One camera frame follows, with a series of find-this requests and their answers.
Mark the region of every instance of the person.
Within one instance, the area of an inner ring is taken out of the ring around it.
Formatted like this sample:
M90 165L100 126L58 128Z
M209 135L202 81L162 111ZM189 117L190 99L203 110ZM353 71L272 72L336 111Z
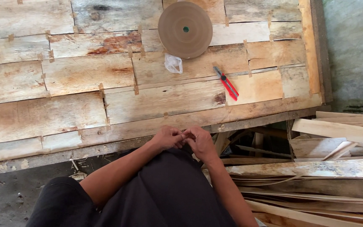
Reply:
M212 187L191 153L181 149L186 143L207 166ZM184 132L163 126L142 147L79 183L70 177L50 180L27 226L259 224L218 157L209 132L199 126Z

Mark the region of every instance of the white plastic bag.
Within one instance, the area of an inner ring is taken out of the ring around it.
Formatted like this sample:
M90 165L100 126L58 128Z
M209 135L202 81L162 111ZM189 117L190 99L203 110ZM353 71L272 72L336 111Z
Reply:
M183 73L183 65L181 58L176 57L174 55L168 53L164 54L164 66L171 73L179 73L179 74Z

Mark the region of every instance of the hand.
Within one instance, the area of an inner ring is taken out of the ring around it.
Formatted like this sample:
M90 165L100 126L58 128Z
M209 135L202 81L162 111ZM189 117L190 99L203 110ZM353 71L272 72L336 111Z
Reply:
M185 141L190 145L196 157L204 163L219 159L209 132L200 126L192 126L183 132Z
M184 138L185 135L178 128L166 125L159 129L149 143L156 145L161 152L171 147L182 148L185 143Z

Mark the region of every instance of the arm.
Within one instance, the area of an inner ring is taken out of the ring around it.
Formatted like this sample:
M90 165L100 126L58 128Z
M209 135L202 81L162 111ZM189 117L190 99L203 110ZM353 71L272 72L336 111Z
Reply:
M238 226L258 227L249 205L230 178L218 157L211 135L199 126L193 126L184 134L193 152L208 167L211 182L222 204Z
M181 148L184 138L179 129L164 126L152 140L134 152L89 174L80 182L80 185L94 204L103 207L152 158L168 148Z

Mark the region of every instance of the gray wall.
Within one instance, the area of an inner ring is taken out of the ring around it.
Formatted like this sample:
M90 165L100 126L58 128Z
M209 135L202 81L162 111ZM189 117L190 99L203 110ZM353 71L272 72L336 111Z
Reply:
M363 113L363 0L323 0L332 111Z

